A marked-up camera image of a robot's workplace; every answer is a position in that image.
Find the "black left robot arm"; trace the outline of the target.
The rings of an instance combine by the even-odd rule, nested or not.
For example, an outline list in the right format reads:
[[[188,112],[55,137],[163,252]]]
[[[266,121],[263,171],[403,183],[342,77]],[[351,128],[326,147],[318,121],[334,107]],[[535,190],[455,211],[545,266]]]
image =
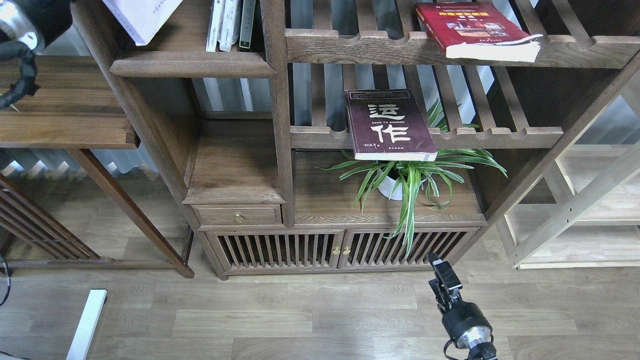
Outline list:
[[[20,77],[2,94],[7,109],[26,95],[33,96],[37,66],[35,55],[50,46],[73,24],[70,0],[3,0],[0,5],[1,61],[18,61]]]

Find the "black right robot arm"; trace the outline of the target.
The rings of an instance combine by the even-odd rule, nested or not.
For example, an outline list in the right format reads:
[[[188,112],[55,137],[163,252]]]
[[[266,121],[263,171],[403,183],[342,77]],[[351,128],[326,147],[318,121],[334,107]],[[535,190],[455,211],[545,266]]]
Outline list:
[[[450,263],[436,253],[428,254],[427,259],[435,273],[429,285],[442,314],[442,324],[450,337],[443,349],[445,357],[453,359],[447,355],[447,349],[454,344],[457,349],[469,350],[469,360],[496,360],[493,328],[475,303],[462,299],[460,289],[463,286]]]

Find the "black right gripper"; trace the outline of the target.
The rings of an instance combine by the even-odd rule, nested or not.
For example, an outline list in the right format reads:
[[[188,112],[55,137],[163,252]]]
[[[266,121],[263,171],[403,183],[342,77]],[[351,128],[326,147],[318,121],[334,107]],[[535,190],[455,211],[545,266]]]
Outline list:
[[[462,283],[448,262],[442,262],[437,253],[427,255],[435,278],[429,285],[435,294],[442,324],[457,349],[492,351],[493,334],[489,321],[475,303],[464,301],[460,294]]]

